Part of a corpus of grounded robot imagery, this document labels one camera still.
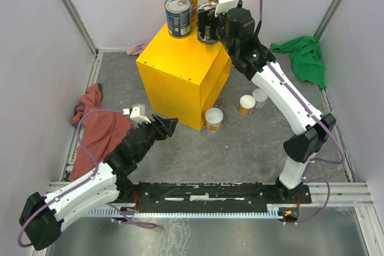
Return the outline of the blue can with pull-tab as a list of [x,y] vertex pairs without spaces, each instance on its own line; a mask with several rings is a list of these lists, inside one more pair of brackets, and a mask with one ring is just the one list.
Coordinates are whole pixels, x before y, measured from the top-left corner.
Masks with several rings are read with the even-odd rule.
[[213,45],[218,42],[219,19],[215,15],[216,6],[216,2],[206,2],[197,8],[197,39],[205,45]]

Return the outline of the blue can metal pull-tab lid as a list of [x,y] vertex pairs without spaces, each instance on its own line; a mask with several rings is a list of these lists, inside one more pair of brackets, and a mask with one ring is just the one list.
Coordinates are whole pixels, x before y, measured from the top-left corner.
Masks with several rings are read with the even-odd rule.
[[166,0],[164,3],[167,28],[174,38],[185,38],[191,32],[190,0]]

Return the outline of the short orange can white lid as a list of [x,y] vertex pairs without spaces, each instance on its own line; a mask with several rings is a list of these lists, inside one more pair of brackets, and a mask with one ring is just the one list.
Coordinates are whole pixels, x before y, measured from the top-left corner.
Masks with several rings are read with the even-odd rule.
[[251,95],[243,95],[239,99],[238,111],[242,115],[249,115],[256,105],[255,99]]

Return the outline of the short green can clear lid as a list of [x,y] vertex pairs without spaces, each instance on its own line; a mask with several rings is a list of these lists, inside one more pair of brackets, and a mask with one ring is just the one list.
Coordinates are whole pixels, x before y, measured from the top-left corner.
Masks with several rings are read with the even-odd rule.
[[268,99],[268,95],[261,88],[256,88],[252,92],[252,97],[255,100],[255,109],[261,109]]

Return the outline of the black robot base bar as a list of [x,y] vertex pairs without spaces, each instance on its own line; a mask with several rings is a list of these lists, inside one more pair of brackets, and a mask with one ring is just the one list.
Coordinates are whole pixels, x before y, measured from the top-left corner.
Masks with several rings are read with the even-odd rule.
[[307,185],[289,191],[282,185],[253,183],[149,183],[121,191],[117,203],[140,212],[266,212],[269,204],[310,204]]

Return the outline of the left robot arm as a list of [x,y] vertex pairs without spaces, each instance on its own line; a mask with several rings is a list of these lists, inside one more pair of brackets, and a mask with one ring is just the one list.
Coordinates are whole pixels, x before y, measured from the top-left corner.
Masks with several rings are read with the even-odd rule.
[[178,123],[177,118],[159,115],[153,115],[152,119],[141,116],[136,121],[138,126],[130,129],[114,150],[89,172],[54,192],[46,195],[35,192],[26,199],[19,218],[20,247],[43,250],[91,210],[116,200],[126,202],[132,197],[128,175],[156,141],[173,135]]

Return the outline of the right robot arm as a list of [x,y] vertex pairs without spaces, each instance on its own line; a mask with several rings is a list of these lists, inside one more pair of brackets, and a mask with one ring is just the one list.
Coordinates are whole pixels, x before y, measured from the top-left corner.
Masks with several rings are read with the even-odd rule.
[[336,120],[312,107],[292,85],[260,42],[261,25],[242,7],[220,14],[214,8],[197,9],[198,35],[223,45],[234,67],[267,94],[294,132],[283,144],[287,159],[275,182],[276,197],[288,203],[297,196],[309,162],[327,141]]

